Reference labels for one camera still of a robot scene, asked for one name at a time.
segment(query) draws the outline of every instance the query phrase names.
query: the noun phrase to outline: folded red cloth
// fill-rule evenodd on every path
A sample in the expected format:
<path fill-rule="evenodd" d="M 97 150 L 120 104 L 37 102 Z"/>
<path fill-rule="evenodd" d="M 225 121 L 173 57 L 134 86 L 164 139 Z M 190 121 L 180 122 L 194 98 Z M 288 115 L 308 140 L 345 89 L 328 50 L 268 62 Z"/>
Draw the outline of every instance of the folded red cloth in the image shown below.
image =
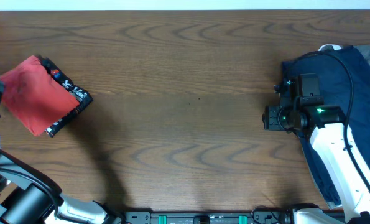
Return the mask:
<path fill-rule="evenodd" d="M 38 136 L 79 105 L 31 56 L 0 76 L 5 83 L 2 103 L 30 132 Z"/>

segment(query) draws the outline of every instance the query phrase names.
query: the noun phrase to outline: green tape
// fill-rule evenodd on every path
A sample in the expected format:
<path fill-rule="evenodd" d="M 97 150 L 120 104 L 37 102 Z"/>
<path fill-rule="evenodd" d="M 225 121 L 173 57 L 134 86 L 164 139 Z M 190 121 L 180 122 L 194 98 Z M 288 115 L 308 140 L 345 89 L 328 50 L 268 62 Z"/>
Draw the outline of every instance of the green tape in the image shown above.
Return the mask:
<path fill-rule="evenodd" d="M 247 216 L 240 215 L 239 216 L 239 224 L 247 224 Z"/>
<path fill-rule="evenodd" d="M 159 215 L 159 224 L 167 224 L 167 217 L 165 215 Z"/>

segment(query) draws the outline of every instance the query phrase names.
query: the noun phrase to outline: blue cloth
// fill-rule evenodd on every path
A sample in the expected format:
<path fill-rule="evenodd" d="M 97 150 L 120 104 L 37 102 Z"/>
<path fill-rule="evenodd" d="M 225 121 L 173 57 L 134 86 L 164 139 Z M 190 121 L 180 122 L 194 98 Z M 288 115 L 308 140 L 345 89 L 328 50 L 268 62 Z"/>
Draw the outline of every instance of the blue cloth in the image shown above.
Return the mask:
<path fill-rule="evenodd" d="M 349 125 L 358 149 L 370 168 L 370 66 L 354 47 L 331 52 L 349 68 L 354 83 L 354 100 Z M 282 63 L 285 71 L 290 62 Z M 348 110 L 349 79 L 343 67 L 333 58 L 317 55 L 303 59 L 294 66 L 290 77 L 303 73 L 316 73 L 320 82 L 320 93 L 325 105 L 339 105 L 344 113 Z M 316 151 L 308 141 L 300 138 L 303 153 L 312 177 L 330 207 L 341 205 L 334 184 Z"/>

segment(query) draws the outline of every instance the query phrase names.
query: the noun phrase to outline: red cloth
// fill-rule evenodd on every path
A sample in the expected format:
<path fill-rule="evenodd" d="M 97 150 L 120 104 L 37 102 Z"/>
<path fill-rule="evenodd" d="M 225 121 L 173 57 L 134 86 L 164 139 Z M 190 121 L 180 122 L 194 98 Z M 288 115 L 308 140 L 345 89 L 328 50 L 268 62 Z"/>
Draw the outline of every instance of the red cloth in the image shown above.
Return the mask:
<path fill-rule="evenodd" d="M 36 56 L 0 79 L 5 83 L 2 103 L 35 136 L 80 104 L 47 73 Z"/>

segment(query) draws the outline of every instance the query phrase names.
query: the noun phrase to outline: black package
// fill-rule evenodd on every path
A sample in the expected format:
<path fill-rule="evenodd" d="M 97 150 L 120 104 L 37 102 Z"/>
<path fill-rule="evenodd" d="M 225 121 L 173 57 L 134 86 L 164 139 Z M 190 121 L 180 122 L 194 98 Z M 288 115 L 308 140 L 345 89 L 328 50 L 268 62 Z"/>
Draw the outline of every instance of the black package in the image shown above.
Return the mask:
<path fill-rule="evenodd" d="M 66 124 L 77 117 L 93 101 L 93 99 L 86 90 L 74 85 L 73 81 L 68 78 L 51 60 L 48 58 L 44 59 L 41 56 L 37 57 L 41 60 L 41 65 L 44 66 L 52 78 L 73 95 L 78 102 L 80 102 L 80 104 L 76 108 L 72 109 L 71 112 L 45 130 L 50 137 L 54 137 Z"/>

